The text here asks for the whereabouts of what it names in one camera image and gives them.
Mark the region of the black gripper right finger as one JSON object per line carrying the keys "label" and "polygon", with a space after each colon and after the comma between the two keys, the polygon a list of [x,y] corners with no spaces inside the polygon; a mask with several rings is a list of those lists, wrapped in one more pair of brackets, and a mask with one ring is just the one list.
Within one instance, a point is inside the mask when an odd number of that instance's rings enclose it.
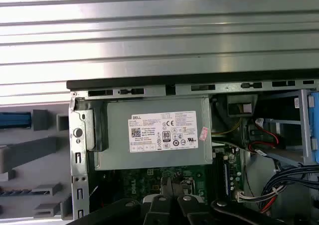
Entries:
{"label": "black gripper right finger", "polygon": [[184,176],[174,174],[171,189],[177,204],[189,225],[282,225],[278,219],[270,218],[252,209],[233,202],[215,200],[209,205],[199,202],[182,188]]}

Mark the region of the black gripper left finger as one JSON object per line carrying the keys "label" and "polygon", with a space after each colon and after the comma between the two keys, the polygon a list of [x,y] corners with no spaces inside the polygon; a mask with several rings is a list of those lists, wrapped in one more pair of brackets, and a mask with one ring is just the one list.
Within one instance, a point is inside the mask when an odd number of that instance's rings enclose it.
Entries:
{"label": "black gripper left finger", "polygon": [[161,193],[144,197],[142,203],[125,198],[76,219],[73,225],[168,225],[172,205],[172,180],[161,179]]}

